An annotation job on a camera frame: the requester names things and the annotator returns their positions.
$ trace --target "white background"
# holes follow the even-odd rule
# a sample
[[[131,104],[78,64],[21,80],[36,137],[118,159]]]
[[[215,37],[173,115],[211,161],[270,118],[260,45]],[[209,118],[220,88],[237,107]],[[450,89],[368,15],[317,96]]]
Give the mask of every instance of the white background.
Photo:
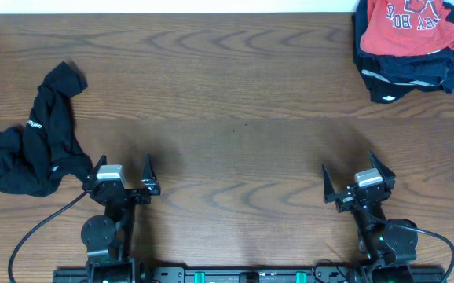
[[[0,0],[0,13],[351,12],[358,0]]]

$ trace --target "clothing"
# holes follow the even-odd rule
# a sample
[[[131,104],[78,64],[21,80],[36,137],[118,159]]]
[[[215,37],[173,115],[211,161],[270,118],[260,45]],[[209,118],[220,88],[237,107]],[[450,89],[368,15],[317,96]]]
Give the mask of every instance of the clothing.
[[[417,56],[454,50],[454,24],[443,0],[368,0],[361,49],[375,55]]]
[[[0,133],[1,192],[44,197],[66,174],[87,181],[92,165],[75,138],[68,109],[68,99],[86,87],[64,62],[44,78],[24,131],[10,127]]]
[[[446,2],[443,6],[450,11],[445,20],[454,24],[454,6]],[[372,101],[393,103],[414,89],[453,92],[454,50],[444,48],[430,55],[410,57],[367,53],[361,49],[361,36],[368,25],[368,3],[360,0],[353,16],[353,61],[370,90]]]

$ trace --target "red shirt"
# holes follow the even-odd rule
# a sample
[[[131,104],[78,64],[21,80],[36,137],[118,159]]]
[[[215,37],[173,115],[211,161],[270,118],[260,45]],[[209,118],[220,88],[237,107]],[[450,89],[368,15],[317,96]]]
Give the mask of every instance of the red shirt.
[[[427,55],[454,50],[454,24],[443,0],[368,0],[368,27],[360,48],[375,55]]]

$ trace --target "folded navy garment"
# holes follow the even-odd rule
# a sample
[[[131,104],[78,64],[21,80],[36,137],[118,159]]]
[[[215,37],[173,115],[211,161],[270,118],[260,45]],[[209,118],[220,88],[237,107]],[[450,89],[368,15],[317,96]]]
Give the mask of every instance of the folded navy garment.
[[[371,92],[371,100],[378,103],[393,103],[414,89],[424,92],[454,90],[454,50],[445,48],[439,52],[411,57],[374,55],[360,49],[360,39],[368,26],[367,1],[360,0],[353,15],[355,41],[353,62]],[[445,20],[454,23],[454,6]]]
[[[92,165],[75,138],[68,108],[68,100],[86,87],[64,62],[44,78],[24,131],[10,127],[0,133],[1,192],[44,197],[67,174],[87,181]]]

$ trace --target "wire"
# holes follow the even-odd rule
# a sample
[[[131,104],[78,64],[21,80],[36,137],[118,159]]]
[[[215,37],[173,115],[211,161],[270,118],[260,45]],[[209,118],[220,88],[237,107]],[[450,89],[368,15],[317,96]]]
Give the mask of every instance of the wire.
[[[77,201],[81,200],[85,195],[87,194],[87,192],[84,192],[84,193],[81,193],[80,196],[78,196],[76,199],[74,199],[70,204],[67,204],[65,205],[62,209],[60,209],[59,211],[56,211],[54,214],[52,214],[51,216],[49,216],[48,218],[42,220],[39,224],[37,224],[37,226],[33,227],[32,230],[30,230],[30,232],[28,232],[24,237],[23,239],[21,239],[20,243],[17,244],[17,246],[14,248],[14,252],[13,254],[10,256],[10,259],[9,259],[9,265],[7,266],[7,273],[9,274],[9,280],[11,281],[11,283],[16,283],[16,280],[14,279],[14,275],[13,275],[13,264],[14,264],[14,259],[16,258],[16,255],[17,255],[17,252],[20,250],[21,246],[24,244],[24,242],[26,240],[28,240],[28,238],[33,234],[35,233],[38,228],[44,226],[44,224],[46,224],[47,222],[51,221],[53,218],[55,218],[56,216],[60,215],[61,213],[63,213],[64,211],[66,211],[67,209],[71,208],[75,203],[77,203]]]
[[[331,265],[333,267],[335,267],[335,269],[339,272],[339,274],[344,277],[344,279],[346,279],[347,281],[347,277],[346,275],[344,275],[344,273],[337,267],[337,265],[331,261],[330,259],[320,259],[318,260],[318,262],[316,264],[313,265],[313,268],[311,268],[311,274],[314,276],[314,279],[316,279],[316,281],[320,282],[320,283],[324,283],[322,282],[322,280],[318,279],[318,277],[316,276],[316,267],[318,267],[320,264],[322,263],[331,263]]]
[[[440,279],[440,283],[443,283],[445,282],[445,280],[447,280],[447,278],[449,277],[449,275],[452,273],[452,269],[454,269],[454,244],[452,244],[452,242],[447,239],[446,237],[443,237],[442,235],[440,234],[437,234],[437,233],[434,233],[434,232],[430,232],[430,231],[426,231],[426,230],[422,230],[422,229],[418,229],[418,228],[412,228],[412,227],[407,227],[407,226],[402,226],[402,225],[398,225],[398,224],[393,224],[393,223],[388,223],[388,221],[384,220],[384,219],[380,219],[378,217],[375,217],[374,215],[370,214],[368,211],[366,211],[361,205],[360,205],[360,210],[361,212],[363,212],[366,216],[374,219],[376,222],[379,222],[379,223],[382,223],[384,225],[391,225],[393,227],[397,227],[397,228],[401,228],[401,229],[405,229],[405,230],[409,230],[409,231],[412,231],[412,232],[417,232],[417,233],[421,233],[421,234],[424,234],[424,235],[427,235],[427,236],[432,236],[432,237],[436,237],[437,239],[439,240],[442,240],[444,241],[446,244],[449,245],[450,247],[450,252],[452,253],[452,257],[450,259],[450,264],[449,264],[449,268],[447,268],[447,272],[445,272],[444,276]]]

